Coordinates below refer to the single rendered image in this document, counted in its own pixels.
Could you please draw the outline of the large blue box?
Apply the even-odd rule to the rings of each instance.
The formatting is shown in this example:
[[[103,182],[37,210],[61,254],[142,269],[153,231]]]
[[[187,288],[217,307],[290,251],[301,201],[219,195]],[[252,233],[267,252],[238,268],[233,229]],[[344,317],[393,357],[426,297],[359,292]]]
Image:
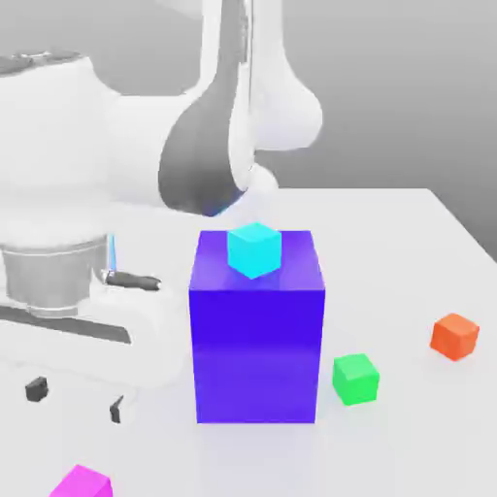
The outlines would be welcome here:
[[[310,232],[283,232],[281,267],[255,280],[229,267],[226,232],[201,232],[188,296],[198,422],[315,421],[325,284]]]

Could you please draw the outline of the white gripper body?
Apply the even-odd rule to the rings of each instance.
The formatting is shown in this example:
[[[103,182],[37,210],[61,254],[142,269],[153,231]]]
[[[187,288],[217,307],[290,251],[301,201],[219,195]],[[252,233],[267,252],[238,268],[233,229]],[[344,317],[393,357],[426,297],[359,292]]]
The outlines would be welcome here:
[[[182,368],[182,331],[140,311],[110,304],[80,315],[38,318],[0,305],[0,358],[109,383],[155,388]]]

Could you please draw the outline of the small magenta cube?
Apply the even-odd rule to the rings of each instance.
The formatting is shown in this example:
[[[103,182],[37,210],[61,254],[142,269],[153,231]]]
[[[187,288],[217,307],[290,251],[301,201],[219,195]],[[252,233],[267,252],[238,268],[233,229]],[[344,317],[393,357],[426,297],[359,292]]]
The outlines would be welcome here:
[[[49,497],[114,497],[114,491],[109,477],[76,465]]]

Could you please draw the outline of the small orange cube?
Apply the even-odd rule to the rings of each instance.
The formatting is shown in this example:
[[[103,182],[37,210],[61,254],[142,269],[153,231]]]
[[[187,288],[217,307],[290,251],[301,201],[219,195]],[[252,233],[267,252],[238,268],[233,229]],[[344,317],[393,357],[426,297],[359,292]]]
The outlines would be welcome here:
[[[471,354],[477,344],[480,327],[470,319],[451,313],[435,322],[431,349],[457,361]]]

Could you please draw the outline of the small cyan cube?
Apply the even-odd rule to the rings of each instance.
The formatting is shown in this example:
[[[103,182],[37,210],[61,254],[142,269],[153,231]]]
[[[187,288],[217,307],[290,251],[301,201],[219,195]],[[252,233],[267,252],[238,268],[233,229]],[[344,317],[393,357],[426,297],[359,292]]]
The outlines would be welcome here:
[[[279,270],[282,233],[258,222],[229,230],[227,263],[251,280]]]

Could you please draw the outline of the small green cube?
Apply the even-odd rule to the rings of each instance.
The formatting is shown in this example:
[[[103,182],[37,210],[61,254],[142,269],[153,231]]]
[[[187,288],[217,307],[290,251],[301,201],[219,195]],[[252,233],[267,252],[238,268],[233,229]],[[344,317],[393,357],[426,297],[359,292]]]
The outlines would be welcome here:
[[[345,406],[375,401],[380,377],[380,372],[365,353],[334,359],[332,385]]]

